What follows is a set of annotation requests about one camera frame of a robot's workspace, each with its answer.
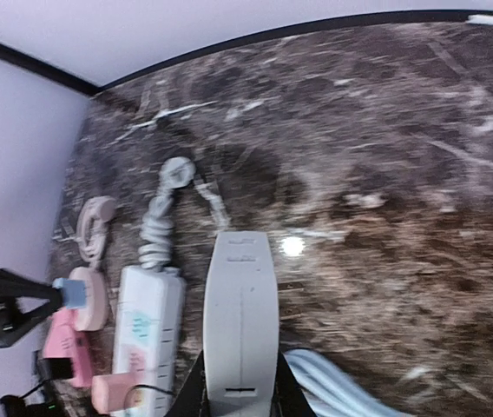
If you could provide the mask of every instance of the pink adapter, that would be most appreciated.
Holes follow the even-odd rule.
[[[44,344],[44,358],[70,358],[73,362],[74,377],[69,380],[73,387],[92,385],[92,363],[89,343],[83,332],[74,329],[74,310],[62,308],[52,315],[48,338]]]
[[[100,414],[113,414],[142,403],[141,391],[132,391],[141,383],[137,373],[97,375],[92,380],[92,406]]]

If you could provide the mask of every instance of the black trim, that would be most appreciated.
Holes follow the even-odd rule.
[[[183,55],[170,58],[167,61],[156,63],[147,68],[140,69],[128,76],[119,78],[118,80],[108,83],[102,87],[102,90],[111,89],[120,84],[134,80],[146,74],[164,70],[178,63],[184,63],[191,59],[200,58],[214,52],[230,50],[240,46],[246,46],[253,43],[279,39],[285,36],[304,35],[306,33],[317,32],[321,30],[332,30],[340,28],[351,28],[353,26],[372,26],[375,24],[384,23],[431,23],[431,22],[461,22],[468,20],[470,15],[490,15],[493,16],[493,11],[485,10],[405,10],[405,11],[388,11],[383,13],[370,13],[365,15],[353,15],[344,17],[333,17],[330,19],[318,20],[315,22],[298,23],[283,28],[265,30],[237,37],[230,41],[216,43],[206,48],[194,50]]]
[[[11,63],[19,68],[33,72],[39,76],[43,76],[54,83],[59,83],[86,96],[94,96],[102,91],[100,87],[89,83],[78,76],[74,76],[63,71],[62,69],[33,58],[32,56],[28,56],[1,43],[0,59],[6,63]]]

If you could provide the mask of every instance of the white device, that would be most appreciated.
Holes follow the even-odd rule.
[[[113,374],[136,373],[136,384],[171,390],[174,357],[185,290],[178,270],[161,272],[138,266],[122,270],[117,308]],[[171,399],[153,390],[141,390],[129,409],[133,417],[163,416]],[[112,413],[124,417],[124,411]]]
[[[267,417],[279,350],[278,286],[262,232],[219,232],[204,299],[212,417]]]

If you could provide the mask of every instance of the white wall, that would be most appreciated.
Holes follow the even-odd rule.
[[[493,0],[9,0],[0,42],[104,85],[235,37],[392,10],[493,10]]]
[[[0,61],[0,265],[45,279],[64,171],[89,99]],[[0,350],[0,396],[31,384],[34,332]]]

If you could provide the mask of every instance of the gray plastic housing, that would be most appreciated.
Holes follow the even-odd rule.
[[[269,417],[279,301],[262,232],[220,232],[204,299],[204,366],[212,417]]]

